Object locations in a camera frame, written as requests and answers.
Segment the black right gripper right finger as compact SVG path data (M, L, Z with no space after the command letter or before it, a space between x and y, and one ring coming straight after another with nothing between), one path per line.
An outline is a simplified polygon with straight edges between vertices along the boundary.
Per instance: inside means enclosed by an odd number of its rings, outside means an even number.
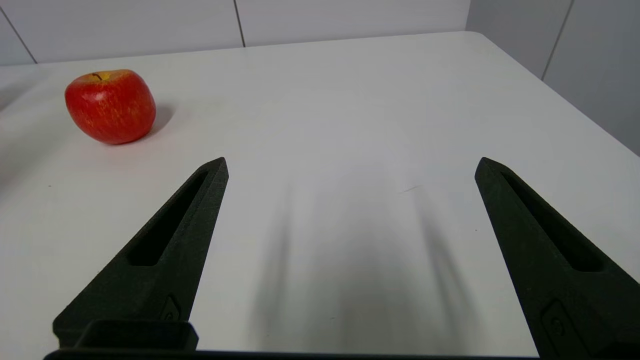
M639 283L507 166L474 178L539 356L637 360Z

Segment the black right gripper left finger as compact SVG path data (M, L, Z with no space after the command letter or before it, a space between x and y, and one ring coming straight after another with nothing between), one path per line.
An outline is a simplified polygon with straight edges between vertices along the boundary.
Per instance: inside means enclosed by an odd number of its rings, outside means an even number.
M60 347L93 321L187 321L198 291L229 173L201 165L55 317Z

